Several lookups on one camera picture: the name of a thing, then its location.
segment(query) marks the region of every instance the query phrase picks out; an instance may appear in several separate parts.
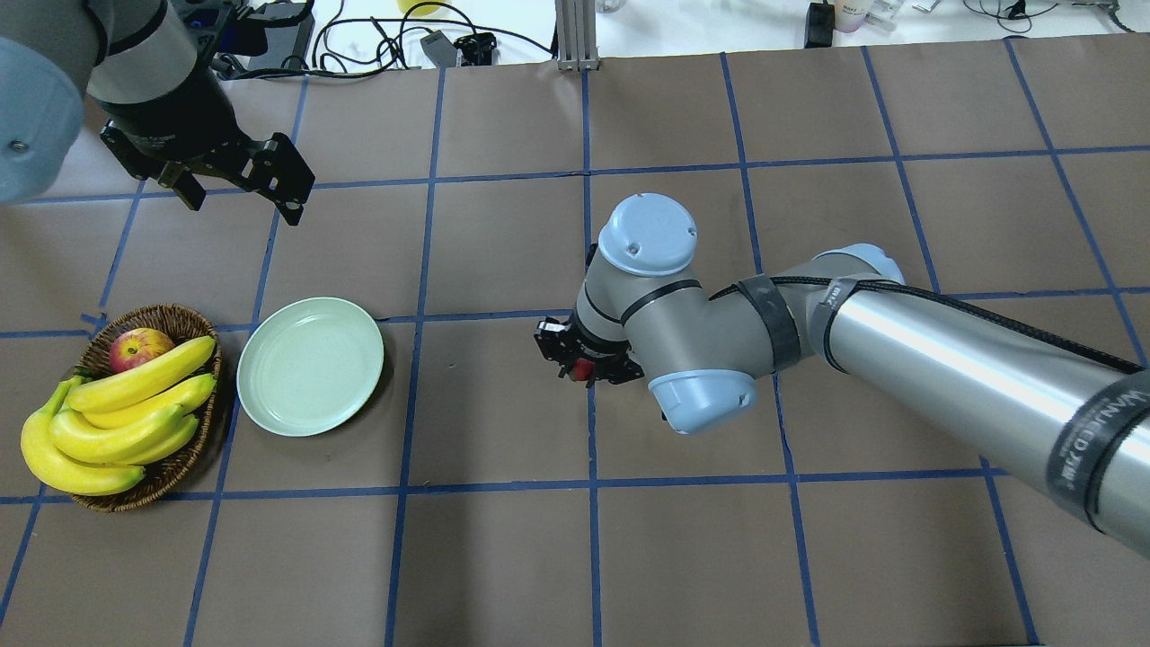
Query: bunch of bananas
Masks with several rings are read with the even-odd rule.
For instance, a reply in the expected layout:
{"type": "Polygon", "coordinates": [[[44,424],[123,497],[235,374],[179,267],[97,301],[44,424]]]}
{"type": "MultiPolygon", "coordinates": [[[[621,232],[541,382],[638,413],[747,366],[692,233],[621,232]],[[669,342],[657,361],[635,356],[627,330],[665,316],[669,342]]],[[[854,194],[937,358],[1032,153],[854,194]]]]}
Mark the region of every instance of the bunch of bananas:
{"type": "Polygon", "coordinates": [[[29,470],[71,494],[101,496],[132,488],[144,479],[144,465],[195,436],[199,421],[190,413],[212,395],[215,378],[187,376],[214,349],[210,337],[197,338],[102,380],[60,383],[24,422],[20,449],[29,470]]]}

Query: light blue joint cap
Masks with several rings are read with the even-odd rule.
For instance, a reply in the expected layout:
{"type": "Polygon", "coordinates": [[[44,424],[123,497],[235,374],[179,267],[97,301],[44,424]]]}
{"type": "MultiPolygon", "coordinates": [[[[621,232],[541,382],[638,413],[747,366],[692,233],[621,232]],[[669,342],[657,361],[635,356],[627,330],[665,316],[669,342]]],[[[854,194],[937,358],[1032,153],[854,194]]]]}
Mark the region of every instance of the light blue joint cap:
{"type": "Polygon", "coordinates": [[[754,407],[754,379],[722,369],[681,371],[660,376],[647,390],[659,401],[670,428],[697,434],[737,418],[754,407]]]}
{"type": "Polygon", "coordinates": [[[63,70],[8,38],[0,38],[0,203],[7,203],[55,182],[84,106],[63,70]]]}
{"type": "Polygon", "coordinates": [[[872,245],[871,242],[854,242],[853,245],[848,245],[841,249],[822,252],[814,257],[827,254],[852,255],[873,267],[874,270],[883,277],[897,280],[904,285],[906,284],[906,278],[903,276],[903,270],[898,268],[898,263],[895,262],[895,259],[887,255],[887,252],[877,245],[872,245]]]}
{"type": "Polygon", "coordinates": [[[669,276],[695,257],[695,218],[683,205],[659,193],[619,202],[599,231],[599,253],[636,276],[669,276]]]}

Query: plate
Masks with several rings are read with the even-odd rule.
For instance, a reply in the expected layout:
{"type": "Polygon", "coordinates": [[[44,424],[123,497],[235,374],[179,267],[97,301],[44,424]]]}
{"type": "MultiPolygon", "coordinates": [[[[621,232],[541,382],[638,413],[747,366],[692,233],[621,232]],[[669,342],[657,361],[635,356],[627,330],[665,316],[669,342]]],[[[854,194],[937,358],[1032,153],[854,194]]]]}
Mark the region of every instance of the plate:
{"type": "Polygon", "coordinates": [[[256,425],[310,437],[351,418],[383,371],[383,337],[371,315],[335,296],[284,306],[244,347],[236,369],[239,403],[256,425]]]}

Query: red apple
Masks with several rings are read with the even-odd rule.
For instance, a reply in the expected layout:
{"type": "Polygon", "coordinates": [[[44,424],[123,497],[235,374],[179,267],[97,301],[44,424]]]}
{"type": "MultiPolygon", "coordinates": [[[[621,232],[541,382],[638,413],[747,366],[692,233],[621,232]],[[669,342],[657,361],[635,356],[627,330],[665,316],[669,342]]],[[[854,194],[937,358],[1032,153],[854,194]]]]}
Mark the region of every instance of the red apple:
{"type": "Polygon", "coordinates": [[[171,338],[155,329],[136,329],[116,338],[108,353],[113,373],[123,373],[176,348],[171,338]]]}

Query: fruit basket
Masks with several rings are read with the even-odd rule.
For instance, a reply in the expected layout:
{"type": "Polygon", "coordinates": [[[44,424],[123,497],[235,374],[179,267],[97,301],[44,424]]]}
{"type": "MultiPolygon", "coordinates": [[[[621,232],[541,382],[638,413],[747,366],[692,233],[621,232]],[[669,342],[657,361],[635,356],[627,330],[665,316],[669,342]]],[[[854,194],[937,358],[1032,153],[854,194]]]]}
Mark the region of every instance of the fruit basket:
{"type": "Polygon", "coordinates": [[[90,510],[100,513],[122,513],[133,510],[152,503],[186,478],[193,468],[204,459],[209,448],[215,447],[218,439],[216,436],[223,434],[216,425],[218,411],[216,401],[220,395],[220,371],[223,364],[223,355],[220,351],[220,337],[216,334],[212,322],[199,311],[179,303],[150,305],[133,309],[116,318],[101,331],[83,357],[74,372],[89,376],[93,379],[105,378],[112,375],[108,363],[108,354],[113,342],[122,333],[133,329],[155,329],[167,333],[171,340],[179,345],[193,338],[210,336],[215,340],[215,351],[212,357],[198,369],[193,375],[212,373],[216,378],[216,387],[207,402],[195,410],[200,418],[200,426],[195,431],[187,445],[155,463],[145,467],[144,480],[131,490],[107,496],[85,496],[74,494],[72,500],[90,510]]]}

